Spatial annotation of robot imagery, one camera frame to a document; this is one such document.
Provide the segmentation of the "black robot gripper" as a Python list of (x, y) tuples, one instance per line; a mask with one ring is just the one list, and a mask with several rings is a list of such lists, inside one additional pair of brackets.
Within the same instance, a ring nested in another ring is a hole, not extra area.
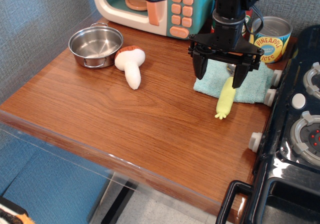
[(213, 18), (216, 21), (214, 33), (188, 36), (188, 53), (192, 58), (195, 76), (203, 79), (210, 59), (235, 64), (232, 86), (239, 88), (248, 72), (259, 68), (264, 52), (242, 36), (243, 24), (246, 25), (244, 15), (232, 19), (214, 15)]

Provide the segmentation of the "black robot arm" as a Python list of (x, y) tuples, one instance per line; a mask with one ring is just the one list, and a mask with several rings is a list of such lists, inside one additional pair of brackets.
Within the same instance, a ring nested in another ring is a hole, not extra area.
[(258, 0), (215, 0), (212, 13), (214, 32), (191, 34), (189, 54), (192, 57), (197, 79), (203, 79), (208, 60), (236, 65), (233, 88), (239, 88), (248, 72), (258, 69), (264, 50), (248, 41), (242, 35), (247, 10), (256, 10)]

